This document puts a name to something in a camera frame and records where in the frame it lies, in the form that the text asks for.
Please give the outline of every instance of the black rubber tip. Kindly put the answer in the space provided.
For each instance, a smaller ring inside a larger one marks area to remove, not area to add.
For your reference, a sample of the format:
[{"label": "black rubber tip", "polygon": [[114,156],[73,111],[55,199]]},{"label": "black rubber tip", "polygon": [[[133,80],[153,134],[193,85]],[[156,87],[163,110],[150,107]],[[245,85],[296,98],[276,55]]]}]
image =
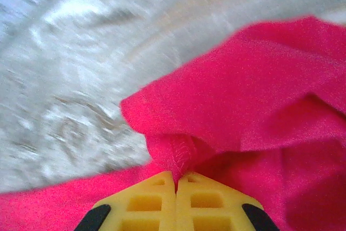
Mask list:
[{"label": "black rubber tip", "polygon": [[75,231],[98,231],[110,211],[111,207],[107,204],[93,208],[87,212]]},{"label": "black rubber tip", "polygon": [[242,208],[256,231],[280,231],[268,214],[262,209],[251,204],[243,204]]}]

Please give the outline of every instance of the blurry background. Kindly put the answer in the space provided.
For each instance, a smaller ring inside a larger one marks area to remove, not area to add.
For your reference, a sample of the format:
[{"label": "blurry background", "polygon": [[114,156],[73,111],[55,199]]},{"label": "blurry background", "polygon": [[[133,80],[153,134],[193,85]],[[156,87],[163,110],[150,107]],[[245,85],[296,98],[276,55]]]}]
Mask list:
[{"label": "blurry background", "polygon": [[118,104],[248,23],[346,0],[0,0],[0,192],[145,163]]}]

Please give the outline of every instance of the yellow plastic object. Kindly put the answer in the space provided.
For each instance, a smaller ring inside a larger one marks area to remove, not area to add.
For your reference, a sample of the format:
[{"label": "yellow plastic object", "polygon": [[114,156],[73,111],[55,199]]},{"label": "yellow plastic object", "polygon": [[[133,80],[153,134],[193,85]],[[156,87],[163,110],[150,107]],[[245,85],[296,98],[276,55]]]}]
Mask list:
[{"label": "yellow plastic object", "polygon": [[262,205],[198,173],[165,171],[97,202],[75,231],[277,231]]},{"label": "yellow plastic object", "polygon": [[179,180],[176,197],[178,231],[255,231],[243,204],[262,205],[235,189],[201,174],[188,173]]},{"label": "yellow plastic object", "polygon": [[175,198],[171,172],[159,173],[98,201],[111,206],[99,231],[175,230]]}]

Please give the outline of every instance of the white fabric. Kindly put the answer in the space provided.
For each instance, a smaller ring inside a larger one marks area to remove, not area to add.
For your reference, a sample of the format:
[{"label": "white fabric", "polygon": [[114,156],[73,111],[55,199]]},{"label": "white fabric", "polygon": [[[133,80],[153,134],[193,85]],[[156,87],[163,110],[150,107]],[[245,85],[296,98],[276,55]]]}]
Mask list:
[{"label": "white fabric", "polygon": [[1,52],[0,192],[144,163],[121,99],[262,19],[346,0],[58,0]]}]

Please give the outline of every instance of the pink fabric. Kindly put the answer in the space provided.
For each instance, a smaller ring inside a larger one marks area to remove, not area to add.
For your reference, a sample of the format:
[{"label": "pink fabric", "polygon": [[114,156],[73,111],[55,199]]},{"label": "pink fabric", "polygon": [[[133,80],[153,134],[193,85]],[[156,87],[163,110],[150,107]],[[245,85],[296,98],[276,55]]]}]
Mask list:
[{"label": "pink fabric", "polygon": [[346,230],[346,29],[259,23],[124,100],[152,162],[0,196],[1,230],[73,230],[98,200],[163,170],[258,199],[281,230]]}]

